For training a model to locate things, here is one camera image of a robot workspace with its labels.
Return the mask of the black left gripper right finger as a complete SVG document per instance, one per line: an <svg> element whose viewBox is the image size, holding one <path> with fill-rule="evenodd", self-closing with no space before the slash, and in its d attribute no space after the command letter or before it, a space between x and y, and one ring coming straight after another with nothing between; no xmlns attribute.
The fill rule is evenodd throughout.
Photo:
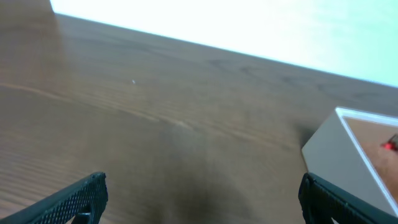
<svg viewBox="0 0 398 224"><path fill-rule="evenodd" d="M307 172L298 199L306 224L396 224L397 217Z"/></svg>

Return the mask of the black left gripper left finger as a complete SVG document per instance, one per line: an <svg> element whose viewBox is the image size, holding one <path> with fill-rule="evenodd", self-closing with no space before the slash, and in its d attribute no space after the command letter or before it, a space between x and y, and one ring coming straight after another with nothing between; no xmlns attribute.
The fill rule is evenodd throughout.
<svg viewBox="0 0 398 224"><path fill-rule="evenodd" d="M106 174L95 172L6 218L1 223L99 223L108 202Z"/></svg>

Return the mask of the white cardboard box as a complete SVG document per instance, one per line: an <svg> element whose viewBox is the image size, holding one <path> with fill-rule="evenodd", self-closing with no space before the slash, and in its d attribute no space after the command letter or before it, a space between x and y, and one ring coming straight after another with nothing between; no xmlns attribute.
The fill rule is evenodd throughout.
<svg viewBox="0 0 398 224"><path fill-rule="evenodd" d="M397 215L397 163L382 156L397 135L397 117L337 107L302 148L309 172L393 216Z"/></svg>

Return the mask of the red toy truck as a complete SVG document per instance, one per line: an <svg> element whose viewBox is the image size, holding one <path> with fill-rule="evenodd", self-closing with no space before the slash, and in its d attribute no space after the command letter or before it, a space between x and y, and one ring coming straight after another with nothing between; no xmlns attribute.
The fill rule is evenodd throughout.
<svg viewBox="0 0 398 224"><path fill-rule="evenodd" d="M398 151L397 142L398 142L398 135L394 134L388 141L381 144L381 147L388 151L397 152Z"/></svg>

